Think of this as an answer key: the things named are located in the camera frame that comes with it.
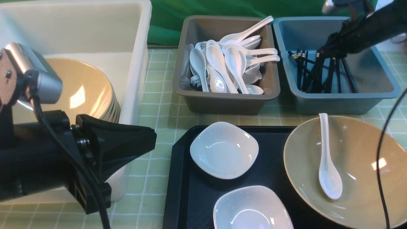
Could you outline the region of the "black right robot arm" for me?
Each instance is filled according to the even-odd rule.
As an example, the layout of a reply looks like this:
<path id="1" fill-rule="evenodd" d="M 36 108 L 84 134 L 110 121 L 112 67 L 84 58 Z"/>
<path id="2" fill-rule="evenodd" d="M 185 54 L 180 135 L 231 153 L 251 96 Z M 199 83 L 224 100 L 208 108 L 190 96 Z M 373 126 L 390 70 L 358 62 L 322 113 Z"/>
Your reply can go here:
<path id="1" fill-rule="evenodd" d="M 344 58 L 406 33 L 407 2 L 394 0 L 374 10 L 368 0 L 326 0 L 323 14 L 348 9 L 350 18 L 342 22 L 339 32 L 331 34 L 320 48 L 326 58 Z"/>

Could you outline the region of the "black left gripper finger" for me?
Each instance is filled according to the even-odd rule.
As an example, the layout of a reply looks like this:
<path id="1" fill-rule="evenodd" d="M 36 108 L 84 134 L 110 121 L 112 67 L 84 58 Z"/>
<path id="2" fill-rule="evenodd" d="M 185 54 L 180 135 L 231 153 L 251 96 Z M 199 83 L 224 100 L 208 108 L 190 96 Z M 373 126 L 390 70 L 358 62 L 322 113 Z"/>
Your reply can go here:
<path id="1" fill-rule="evenodd" d="M 155 148 L 154 129 L 76 116 L 76 139 L 85 165 L 99 182 Z"/>

